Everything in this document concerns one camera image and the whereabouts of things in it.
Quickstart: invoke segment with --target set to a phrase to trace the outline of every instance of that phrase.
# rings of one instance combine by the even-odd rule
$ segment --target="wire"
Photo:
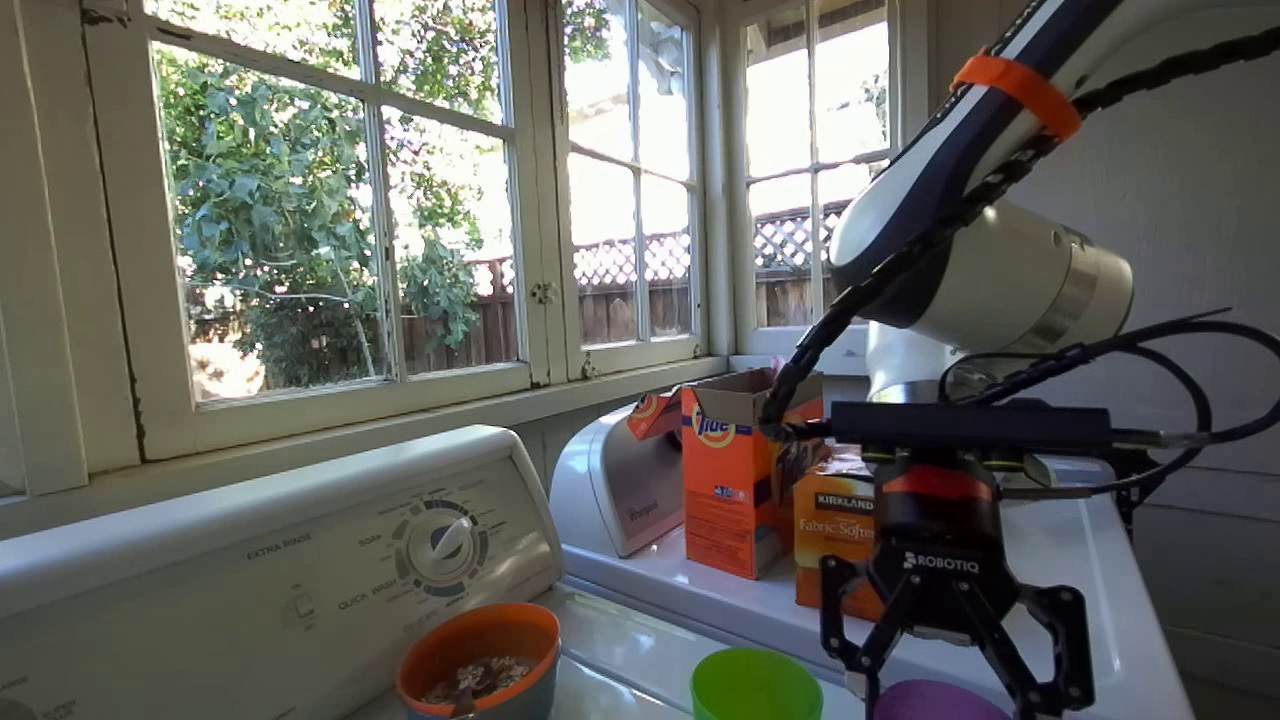
[[[1119,334],[1108,334],[1108,339],[1095,339],[1095,344],[1068,344],[1058,353],[972,353],[965,354],[958,365],[953,365],[944,376],[938,376],[938,396],[953,401],[953,403],[994,403],[1005,396],[1017,396],[1022,386],[1037,386],[1052,376],[1064,376],[1080,365],[1090,365],[1095,354],[1104,353],[1117,353],[1117,348],[1137,348],[1142,339],[1155,339],[1155,334],[1176,334],[1180,327],[1193,327],[1195,318],[1209,318],[1209,315],[1218,315],[1222,306],[1212,306],[1212,313],[1193,313],[1193,315],[1176,315],[1176,318],[1158,318],[1158,324],[1147,324],[1147,327],[1137,327],[1137,333],[1119,333]],[[1028,369],[1005,376],[998,384],[982,386],[978,396],[965,396],[954,401],[953,396],[953,376],[965,371],[965,365],[982,365],[982,361],[1032,361]]]
[[[1176,384],[1186,386],[1193,396],[1193,412],[1195,412],[1195,433],[1209,433],[1212,426],[1212,401],[1205,392],[1205,384],[1180,369],[1176,361],[1168,361],[1163,353],[1150,353],[1150,348],[1119,348],[1129,354],[1139,354],[1155,369],[1163,369]],[[1132,437],[1137,444],[1147,444],[1150,446],[1150,437],[1158,433],[1117,433],[1117,437]],[[1172,471],[1186,467],[1195,455],[1205,452],[1205,444],[1193,444],[1184,446],[1180,455],[1147,467],[1147,471],[1137,471],[1137,477],[1119,477],[1112,482],[1095,482],[1095,489],[1005,489],[1005,498],[1080,498],[1080,494],[1129,494],[1132,505],[1147,498]]]
[[[977,396],[972,403],[994,403],[1005,396],[1017,396],[1022,386],[1037,386],[1052,376],[1064,376],[1071,369],[1082,369],[1108,353],[1142,353],[1142,344],[1150,339],[1168,339],[1168,334],[1237,334],[1237,339],[1253,339],[1261,344],[1262,353],[1270,353],[1280,361],[1280,339],[1262,327],[1253,327],[1253,324],[1237,324],[1237,318],[1216,318],[1218,313],[1195,313],[1195,315],[1180,315],[1180,318],[1163,318],[1163,324],[1147,324],[1147,327],[1137,327],[1137,333],[1119,333],[1112,339],[1101,339],[1101,344],[1071,344],[1064,353],[1052,353],[1052,354],[1039,354],[1028,371],[1017,371],[1007,376],[1005,384],[994,384],[993,392]],[[1231,444],[1231,440],[1249,440],[1257,433],[1268,433],[1280,422],[1280,396],[1270,401],[1268,412],[1261,412],[1257,418],[1249,422],[1231,422],[1231,426],[1195,426],[1195,433],[1184,433],[1184,437],[1168,437],[1163,433],[1163,444]]]
[[[1180,77],[1199,77],[1237,58],[1261,58],[1270,54],[1280,48],[1280,26],[1257,30],[1257,34],[1241,34],[1241,41],[1222,41],[1199,51],[1180,51],[1168,54],[1142,73],[1129,73],[1095,91],[1076,96],[1071,102],[1080,106],[1080,115],[1090,115],[1095,106],[1112,106],[1132,91],[1150,91],[1163,86]],[[909,267],[925,254],[925,249],[932,249],[936,239],[953,236],[954,226],[972,224],[989,203],[994,203],[1017,180],[1022,180],[1048,150],[1056,147],[1052,137],[1037,133],[1022,143],[1017,143],[1007,150],[1007,160],[998,160],[972,190],[965,190],[954,199],[953,213],[944,213],[932,226],[925,226],[904,252],[888,254],[884,263],[874,263],[861,285],[842,288],[833,306],[812,324],[812,333],[802,333],[802,339],[795,344],[795,354],[779,369],[762,409],[761,409],[761,433],[792,444],[812,437],[815,426],[802,422],[783,422],[783,412],[799,386],[799,380],[815,369],[815,361],[824,354],[824,348],[837,344],[837,334],[898,276],[909,276]]]

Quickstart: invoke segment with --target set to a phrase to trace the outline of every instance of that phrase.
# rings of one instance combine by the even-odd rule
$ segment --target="window pane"
[[[568,209],[582,344],[637,339],[637,175],[568,155]]]
[[[668,180],[642,180],[642,280],[648,280],[648,327],[651,334],[692,333],[692,224],[689,186]]]
[[[757,324],[808,324],[812,292],[812,182],[802,175],[750,182]]]
[[[888,22],[827,26],[815,45],[815,147],[851,160],[888,147]]]
[[[568,141],[630,160],[630,58],[623,0],[562,5]]]
[[[749,175],[808,168],[802,7],[742,26],[749,51]]]
[[[503,0],[375,0],[383,85],[467,115],[503,121]]]
[[[406,371],[510,361],[503,141],[396,106],[383,121]]]
[[[884,164],[888,164],[888,155],[884,160],[863,160],[863,164],[833,164],[833,168],[824,168],[815,175],[819,203],[824,209],[842,209],[842,203],[861,199],[873,186],[873,180],[874,180],[874,172]]]
[[[358,102],[164,45],[151,63],[197,396],[375,376]]]
[[[641,164],[689,180],[689,26],[641,5]]]
[[[339,77],[356,77],[358,68],[349,0],[149,0],[149,17]]]

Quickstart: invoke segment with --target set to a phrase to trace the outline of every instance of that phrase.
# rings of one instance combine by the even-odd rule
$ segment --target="window sill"
[[[95,477],[80,490],[57,490],[57,494],[6,494],[0,498],[0,541],[2,537],[29,537],[40,526],[134,509],[134,505],[157,505],[168,494],[189,494],[200,489],[233,482],[233,479],[253,479],[300,462],[318,462],[330,455],[351,455],[365,446],[459,426],[459,422],[503,422],[503,426],[533,426],[541,418],[554,418],[562,412],[587,412],[587,409],[609,409],[637,401],[641,392],[651,386],[671,386],[689,384],[701,376],[724,371],[724,354],[706,361],[683,361],[683,365],[662,365],[662,369],[642,369],[642,371],[623,371],[623,376],[601,376],[587,384],[561,384],[561,386],[535,386],[503,401],[474,401],[474,403],[457,403],[444,412],[423,412],[423,414],[398,414],[398,418],[380,418],[380,422],[356,422],[339,433],[314,433],[314,437],[296,437],[279,444],[255,444],[255,446],[235,446],[235,452],[209,452],[209,455],[189,455],[189,460],[168,460],[168,462],[142,462],[142,467],[120,467]]]

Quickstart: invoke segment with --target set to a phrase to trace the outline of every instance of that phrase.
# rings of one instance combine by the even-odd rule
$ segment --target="orange cup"
[[[485,602],[444,620],[423,641],[415,641],[398,659],[396,692],[405,708],[429,720],[467,712],[474,720],[542,720],[553,715],[554,699],[554,659],[554,612],[541,602]],[[494,662],[518,662],[516,681],[485,686],[493,683],[486,674],[479,681],[479,692],[467,702],[459,702],[459,692],[449,692],[459,683],[465,667],[486,673]]]

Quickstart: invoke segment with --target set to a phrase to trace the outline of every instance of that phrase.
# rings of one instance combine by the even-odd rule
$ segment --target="green foliage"
[[[168,21],[200,21],[200,5],[168,5]],[[300,21],[296,7],[218,5],[225,22],[270,45]],[[500,121],[500,30],[493,5],[415,0],[375,5],[380,77],[386,86],[457,110]],[[568,51],[601,54],[604,7],[568,0]],[[305,17],[305,34],[287,54],[345,73],[356,54],[356,17],[349,0],[327,0]],[[269,386],[330,384],[383,369],[380,288],[372,239],[367,115],[351,96],[287,85],[262,73],[157,45],[168,196],[177,252],[189,285],[229,288],[235,302],[218,313],[242,353],[269,365]],[[437,324],[444,348],[474,333],[474,292],[459,249],[479,242],[474,186],[441,168],[465,150],[433,141],[433,122],[383,106],[396,242],[406,242],[398,302]]]
[[[398,295],[437,324],[444,348],[459,348],[479,324],[467,258],[449,242],[423,242],[423,254],[398,263]]]

